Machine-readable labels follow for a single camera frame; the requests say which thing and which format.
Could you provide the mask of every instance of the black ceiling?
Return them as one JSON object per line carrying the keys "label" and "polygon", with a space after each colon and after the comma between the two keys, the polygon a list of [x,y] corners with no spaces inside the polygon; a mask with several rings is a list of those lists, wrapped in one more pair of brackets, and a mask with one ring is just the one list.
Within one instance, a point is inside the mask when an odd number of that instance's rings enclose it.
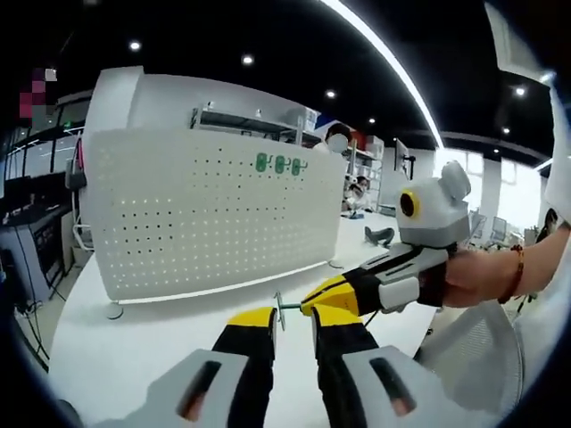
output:
{"label": "black ceiling", "polygon": [[[5,37],[15,44],[4,56],[13,64],[12,75],[2,84],[4,127],[17,120],[17,95],[29,86],[34,67],[58,70],[57,83],[47,88],[48,101],[54,102],[92,88],[101,69],[142,64],[146,73],[214,78],[280,95],[385,141],[398,135],[410,146],[434,146],[430,136],[410,133],[426,131],[427,126],[391,67],[317,0],[86,3],[95,5],[42,2],[42,9],[36,5],[21,15],[29,16],[25,25],[29,34]],[[494,141],[503,139],[550,156],[549,90],[498,70],[482,2],[344,3],[393,50],[441,131],[489,138],[487,143],[445,139],[446,144],[493,157],[497,156]],[[515,19],[520,29],[533,21],[523,12]],[[140,52],[128,50],[131,39],[142,43]],[[542,42],[535,48],[540,49]],[[549,65],[559,66],[552,49],[546,52]],[[243,53],[254,55],[251,68],[240,63]],[[563,83],[569,69],[563,62],[560,68],[558,79]],[[523,99],[513,95],[513,87],[519,85],[527,88]],[[329,88],[339,94],[335,100],[324,96]],[[370,117],[377,120],[374,126],[368,123]],[[501,133],[502,127],[510,128],[508,136]],[[538,158],[505,146],[500,155],[538,163]]]}

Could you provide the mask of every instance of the computer monitor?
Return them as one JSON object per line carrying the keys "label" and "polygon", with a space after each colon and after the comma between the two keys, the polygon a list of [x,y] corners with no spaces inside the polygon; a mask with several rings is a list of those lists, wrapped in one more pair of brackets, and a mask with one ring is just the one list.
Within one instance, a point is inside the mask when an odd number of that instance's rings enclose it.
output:
{"label": "computer monitor", "polygon": [[31,178],[29,176],[4,181],[4,212],[12,212],[30,203]]}
{"label": "computer monitor", "polygon": [[412,179],[414,174],[414,161],[417,159],[409,155],[409,149],[398,138],[393,139],[395,142],[394,147],[394,170],[401,172],[409,180]]}
{"label": "computer monitor", "polygon": [[34,203],[38,205],[54,205],[70,198],[70,191],[65,187],[65,172],[32,178],[30,191],[35,195]]}

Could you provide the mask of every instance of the hand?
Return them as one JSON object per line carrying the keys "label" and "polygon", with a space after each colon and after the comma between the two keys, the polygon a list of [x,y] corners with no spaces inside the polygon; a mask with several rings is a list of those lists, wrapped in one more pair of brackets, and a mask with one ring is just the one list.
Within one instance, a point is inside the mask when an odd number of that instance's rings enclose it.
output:
{"label": "hand", "polygon": [[499,299],[515,275],[515,269],[517,254],[514,251],[459,252],[446,263],[444,305],[465,308],[485,300]]}

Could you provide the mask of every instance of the window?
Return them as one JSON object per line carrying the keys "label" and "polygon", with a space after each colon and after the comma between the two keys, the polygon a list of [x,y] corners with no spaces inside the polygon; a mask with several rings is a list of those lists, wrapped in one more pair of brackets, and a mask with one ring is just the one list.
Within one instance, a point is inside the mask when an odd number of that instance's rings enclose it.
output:
{"label": "window", "polygon": [[502,160],[499,218],[505,219],[523,234],[527,227],[536,225],[541,198],[542,180],[539,172],[510,160]]}
{"label": "window", "polygon": [[46,129],[55,128],[55,122],[57,117],[52,117],[49,115],[38,115],[38,118],[32,120],[32,129],[29,131],[29,135],[33,136],[38,132],[45,131]]}
{"label": "window", "polygon": [[479,153],[468,153],[468,174],[477,174],[481,176],[484,173],[484,158]]}
{"label": "window", "polygon": [[16,128],[14,133],[15,133],[15,138],[14,138],[15,143],[18,143],[19,141],[28,138],[28,129],[27,128]]}
{"label": "window", "polygon": [[65,136],[55,142],[54,172],[62,172],[67,168],[68,161],[73,157],[78,136]]}
{"label": "window", "polygon": [[511,160],[501,160],[501,181],[503,183],[516,183],[516,163]]}
{"label": "window", "polygon": [[6,180],[21,177],[24,168],[24,150],[12,152],[6,158]]}
{"label": "window", "polygon": [[484,173],[484,158],[479,153],[461,150],[441,149],[434,153],[433,177],[440,177],[443,166],[448,162],[457,161],[466,171],[472,191],[464,199],[470,210],[480,208],[482,202],[482,175]]}
{"label": "window", "polygon": [[89,100],[64,105],[60,125],[64,125],[68,122],[76,123],[85,120],[88,109]]}
{"label": "window", "polygon": [[25,176],[37,177],[50,173],[52,159],[52,142],[38,141],[26,148]]}

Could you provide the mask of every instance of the person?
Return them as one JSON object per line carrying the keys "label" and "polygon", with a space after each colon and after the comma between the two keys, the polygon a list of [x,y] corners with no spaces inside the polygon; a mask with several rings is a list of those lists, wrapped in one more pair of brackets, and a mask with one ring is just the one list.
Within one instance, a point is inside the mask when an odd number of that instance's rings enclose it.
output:
{"label": "person", "polygon": [[368,179],[364,176],[358,176],[357,177],[357,184],[359,185],[359,187],[361,189],[363,189],[364,192],[366,192],[368,190]]}
{"label": "person", "polygon": [[556,100],[552,92],[555,147],[545,200],[563,218],[563,224],[524,249],[460,251],[446,266],[446,306],[469,307],[496,299],[503,302],[540,292],[534,310],[514,322],[524,359],[524,391],[541,373],[558,342],[571,297],[571,132]]}
{"label": "person", "polygon": [[323,153],[342,153],[352,140],[351,130],[343,123],[334,123],[329,127],[325,140],[313,146],[313,150]]}
{"label": "person", "polygon": [[342,210],[365,210],[372,212],[368,195],[363,191],[360,185],[349,186],[349,191],[344,195]]}
{"label": "person", "polygon": [[553,233],[553,231],[555,230],[555,226],[557,225],[558,219],[559,218],[555,210],[553,208],[549,208],[547,214],[545,215],[545,221],[543,222],[542,231],[537,235],[535,243],[540,243],[545,238],[547,238],[548,235],[551,235]]}

